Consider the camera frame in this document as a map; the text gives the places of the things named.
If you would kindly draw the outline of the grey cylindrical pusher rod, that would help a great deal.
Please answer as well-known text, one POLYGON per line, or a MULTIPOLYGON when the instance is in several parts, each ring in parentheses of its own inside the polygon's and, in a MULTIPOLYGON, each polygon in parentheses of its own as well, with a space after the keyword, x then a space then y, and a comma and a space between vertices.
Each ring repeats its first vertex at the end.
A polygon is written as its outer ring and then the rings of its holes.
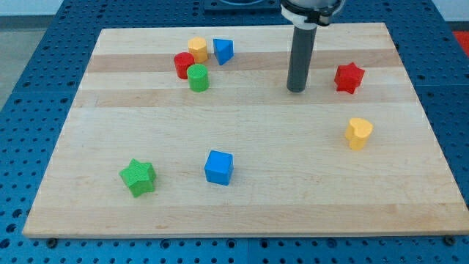
POLYGON ((316 32, 317 28, 294 28, 287 76, 287 89, 290 92, 299 93, 306 88, 316 32))

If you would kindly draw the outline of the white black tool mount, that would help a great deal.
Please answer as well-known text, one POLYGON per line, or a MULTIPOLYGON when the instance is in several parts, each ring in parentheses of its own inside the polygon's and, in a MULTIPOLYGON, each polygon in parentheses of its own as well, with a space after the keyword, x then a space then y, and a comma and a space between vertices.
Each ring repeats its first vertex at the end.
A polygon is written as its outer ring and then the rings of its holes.
POLYGON ((329 26, 344 8, 345 0, 280 0, 281 14, 296 28, 329 26))

